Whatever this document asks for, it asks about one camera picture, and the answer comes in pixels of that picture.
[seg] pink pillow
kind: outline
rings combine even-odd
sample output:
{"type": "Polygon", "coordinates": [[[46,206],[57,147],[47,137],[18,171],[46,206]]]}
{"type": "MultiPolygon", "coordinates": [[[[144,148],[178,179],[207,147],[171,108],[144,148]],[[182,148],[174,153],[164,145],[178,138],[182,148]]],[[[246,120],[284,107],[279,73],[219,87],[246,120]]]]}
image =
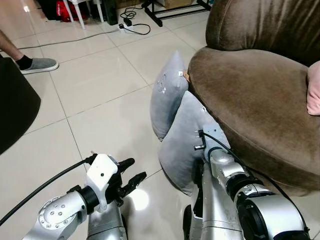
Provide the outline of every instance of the pink pillow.
{"type": "Polygon", "coordinates": [[[308,93],[306,108],[310,115],[320,115],[320,61],[312,64],[308,69],[308,93]]]}

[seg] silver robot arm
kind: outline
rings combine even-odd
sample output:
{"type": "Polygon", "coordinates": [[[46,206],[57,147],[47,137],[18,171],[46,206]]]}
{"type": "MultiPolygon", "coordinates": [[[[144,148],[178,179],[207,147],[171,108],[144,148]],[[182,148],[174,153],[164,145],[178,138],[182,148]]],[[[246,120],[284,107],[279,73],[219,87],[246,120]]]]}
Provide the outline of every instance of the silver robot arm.
{"type": "Polygon", "coordinates": [[[134,162],[133,158],[129,158],[117,163],[109,155],[96,155],[87,171],[85,187],[77,185],[66,195],[46,202],[23,240],[67,240],[87,215],[94,211],[108,214],[106,210],[111,203],[112,209],[115,205],[121,206],[121,198],[131,193],[147,176],[145,172],[137,174],[128,185],[121,187],[121,173],[134,162]]]}
{"type": "Polygon", "coordinates": [[[267,189],[221,145],[205,134],[227,143],[218,124],[199,131],[211,174],[236,206],[246,240],[308,240],[308,228],[296,206],[267,189]]]}

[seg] power cord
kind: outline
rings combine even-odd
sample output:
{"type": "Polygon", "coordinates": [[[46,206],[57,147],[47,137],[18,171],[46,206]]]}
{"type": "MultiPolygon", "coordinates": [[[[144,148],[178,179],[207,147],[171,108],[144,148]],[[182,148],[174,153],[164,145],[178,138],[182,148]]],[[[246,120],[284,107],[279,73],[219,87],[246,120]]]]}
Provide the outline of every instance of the power cord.
{"type": "Polygon", "coordinates": [[[92,37],[95,37],[95,36],[98,36],[98,35],[101,35],[101,34],[110,34],[110,33],[115,33],[115,32],[118,32],[118,31],[119,31],[118,29],[115,29],[115,30],[112,30],[112,31],[106,31],[106,32],[101,32],[101,33],[97,33],[97,34],[94,34],[94,35],[86,36],[86,37],[79,38],[79,39],[76,39],[76,40],[47,43],[47,44],[42,44],[42,45],[37,45],[37,46],[25,46],[25,47],[20,47],[18,49],[19,50],[21,50],[21,49],[35,49],[35,48],[40,48],[40,47],[45,47],[45,46],[50,46],[50,45],[56,45],[56,44],[72,43],[72,42],[77,42],[77,41],[89,39],[89,38],[92,38],[92,37]]]}
{"type": "Polygon", "coordinates": [[[133,31],[131,29],[128,29],[125,27],[125,25],[123,25],[122,23],[119,24],[119,28],[120,29],[125,29],[131,33],[135,33],[135,34],[139,34],[139,35],[148,35],[150,32],[151,32],[151,27],[150,25],[148,24],[145,24],[145,23],[138,23],[138,24],[132,24],[132,21],[131,19],[133,19],[136,15],[137,15],[137,12],[134,11],[134,9],[137,9],[137,10],[141,10],[143,9],[143,7],[127,7],[123,13],[120,14],[120,17],[123,18],[123,21],[124,23],[126,24],[127,27],[130,27],[130,26],[146,26],[149,28],[148,32],[146,33],[142,33],[142,32],[138,32],[138,31],[133,31]]]}
{"type": "Polygon", "coordinates": [[[238,161],[240,164],[242,164],[245,168],[249,169],[252,172],[255,172],[261,176],[263,176],[264,178],[266,178],[286,199],[288,199],[296,208],[296,210],[299,212],[302,222],[303,222],[303,226],[304,226],[304,231],[307,233],[310,229],[307,227],[307,224],[305,222],[304,217],[302,216],[299,208],[296,206],[296,204],[292,201],[292,199],[285,193],[285,191],[283,191],[281,189],[281,187],[274,181],[272,180],[269,176],[267,176],[266,174],[264,174],[263,172],[260,172],[258,170],[255,170],[247,165],[245,165],[245,163],[230,149],[228,148],[226,145],[224,145],[221,141],[219,141],[218,139],[216,139],[214,136],[211,136],[203,131],[199,131],[199,136],[201,137],[201,134],[204,136],[207,136],[208,138],[214,140],[216,143],[218,143],[219,145],[221,145],[225,150],[228,151],[228,153],[230,153],[235,159],[236,161],[238,161]]]}
{"type": "Polygon", "coordinates": [[[32,199],[36,194],[38,194],[41,190],[43,190],[46,186],[60,178],[62,175],[70,172],[71,170],[81,166],[82,164],[92,164],[95,160],[97,154],[94,153],[92,156],[87,157],[86,159],[72,165],[71,167],[68,167],[67,169],[63,170],[62,172],[58,173],[48,181],[46,181],[44,184],[39,186],[36,190],[34,190],[32,193],[30,193],[25,199],[23,199],[21,202],[19,202],[12,210],[10,210],[1,220],[0,220],[0,226],[4,224],[16,211],[18,211],[23,205],[25,205],[30,199],[32,199]]]}

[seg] gray pillow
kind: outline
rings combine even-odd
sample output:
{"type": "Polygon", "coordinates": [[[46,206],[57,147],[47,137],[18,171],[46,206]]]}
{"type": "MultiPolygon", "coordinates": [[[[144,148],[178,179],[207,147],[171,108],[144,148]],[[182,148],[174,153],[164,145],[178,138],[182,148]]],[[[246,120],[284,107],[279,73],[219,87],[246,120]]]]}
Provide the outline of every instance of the gray pillow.
{"type": "MultiPolygon", "coordinates": [[[[194,150],[194,146],[202,144],[201,139],[196,138],[195,131],[203,129],[207,124],[219,126],[197,98],[186,91],[174,122],[158,152],[159,161],[166,175],[188,196],[191,196],[194,188],[192,180],[194,163],[196,160],[205,159],[204,150],[194,150]]],[[[229,146],[222,130],[219,140],[229,146]]]]}
{"type": "Polygon", "coordinates": [[[154,133],[160,141],[167,135],[188,90],[188,82],[182,75],[184,61],[178,51],[165,64],[152,91],[150,116],[154,133]]]}

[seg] shoe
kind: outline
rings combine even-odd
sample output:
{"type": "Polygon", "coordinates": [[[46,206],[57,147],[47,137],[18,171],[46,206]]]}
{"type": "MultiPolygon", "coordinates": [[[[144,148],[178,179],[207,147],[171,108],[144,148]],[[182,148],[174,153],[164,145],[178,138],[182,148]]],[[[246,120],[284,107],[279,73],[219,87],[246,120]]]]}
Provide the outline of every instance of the shoe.
{"type": "Polygon", "coordinates": [[[33,58],[31,67],[21,70],[22,74],[35,74],[56,70],[59,63],[51,58],[33,58]]]}

